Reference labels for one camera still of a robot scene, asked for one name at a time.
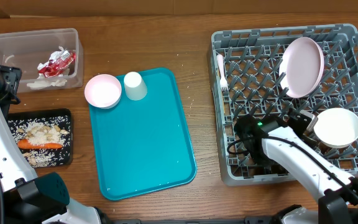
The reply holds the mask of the white napkin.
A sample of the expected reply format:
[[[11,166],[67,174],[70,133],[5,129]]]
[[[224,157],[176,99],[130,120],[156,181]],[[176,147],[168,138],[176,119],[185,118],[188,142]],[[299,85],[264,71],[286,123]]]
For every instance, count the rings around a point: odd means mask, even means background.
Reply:
[[[63,47],[59,46],[58,51],[61,50],[67,50],[67,49],[64,49]],[[70,67],[68,67],[61,75],[55,77],[46,78],[42,74],[39,74],[39,77],[36,79],[36,81],[27,83],[26,86],[29,87],[31,90],[41,90],[50,86],[61,87],[64,86],[65,83],[67,82],[67,79],[65,77],[68,76],[69,73],[70,73]]]

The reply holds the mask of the white bowl with rice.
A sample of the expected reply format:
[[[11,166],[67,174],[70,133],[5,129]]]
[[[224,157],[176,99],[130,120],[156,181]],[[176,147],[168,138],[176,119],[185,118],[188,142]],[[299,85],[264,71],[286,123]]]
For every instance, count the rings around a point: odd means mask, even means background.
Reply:
[[[350,146],[358,139],[358,116],[344,108],[331,108],[317,116],[316,137],[331,148]]]

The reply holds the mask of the red snack wrapper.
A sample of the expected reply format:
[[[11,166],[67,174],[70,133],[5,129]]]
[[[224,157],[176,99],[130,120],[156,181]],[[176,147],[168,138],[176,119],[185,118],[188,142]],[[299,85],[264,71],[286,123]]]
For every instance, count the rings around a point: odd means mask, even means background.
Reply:
[[[76,59],[76,53],[69,50],[56,51],[50,55],[48,62],[40,63],[38,73],[46,78],[61,75]]]

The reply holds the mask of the orange carrot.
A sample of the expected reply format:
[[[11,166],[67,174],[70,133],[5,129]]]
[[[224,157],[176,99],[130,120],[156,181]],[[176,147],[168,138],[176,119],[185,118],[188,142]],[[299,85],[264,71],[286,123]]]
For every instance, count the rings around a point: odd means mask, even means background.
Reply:
[[[32,144],[28,139],[18,141],[17,146],[20,149],[60,149],[63,147],[59,143]]]

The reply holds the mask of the white plastic fork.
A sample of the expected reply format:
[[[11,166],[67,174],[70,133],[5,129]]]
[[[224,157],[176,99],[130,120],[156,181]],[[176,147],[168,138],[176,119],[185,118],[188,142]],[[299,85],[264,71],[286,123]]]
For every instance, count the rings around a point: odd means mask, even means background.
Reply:
[[[225,73],[224,73],[224,57],[221,54],[217,54],[217,63],[218,63],[218,68],[219,68],[219,74],[220,74],[220,86],[221,86],[221,91],[225,92],[228,91],[228,83],[225,77]]]

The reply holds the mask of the pink bowl with nuts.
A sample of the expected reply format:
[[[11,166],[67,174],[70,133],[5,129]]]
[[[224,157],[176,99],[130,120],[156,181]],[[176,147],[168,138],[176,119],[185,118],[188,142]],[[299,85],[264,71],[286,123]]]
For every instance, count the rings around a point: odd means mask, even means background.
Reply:
[[[96,75],[85,86],[85,99],[94,107],[110,109],[115,107],[122,95],[120,81],[112,75]]]

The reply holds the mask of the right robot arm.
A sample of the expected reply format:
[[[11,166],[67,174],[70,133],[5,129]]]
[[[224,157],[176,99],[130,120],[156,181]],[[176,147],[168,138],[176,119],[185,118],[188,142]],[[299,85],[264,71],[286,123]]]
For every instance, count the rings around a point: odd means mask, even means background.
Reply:
[[[289,112],[288,120],[247,114],[234,125],[244,154],[265,167],[281,165],[313,196],[318,210],[292,205],[264,223],[358,223],[358,177],[336,167],[306,142],[312,129],[330,147],[350,146],[358,139],[358,116],[344,108],[331,108],[315,116],[307,111]]]

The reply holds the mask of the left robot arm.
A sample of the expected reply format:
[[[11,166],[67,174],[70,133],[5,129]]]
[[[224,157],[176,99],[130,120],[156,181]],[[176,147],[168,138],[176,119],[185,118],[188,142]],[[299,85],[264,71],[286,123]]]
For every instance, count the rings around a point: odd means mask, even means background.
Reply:
[[[21,102],[21,76],[21,69],[0,65],[0,223],[110,223],[100,209],[70,198],[56,172],[38,177],[22,156],[6,122],[9,107]]]

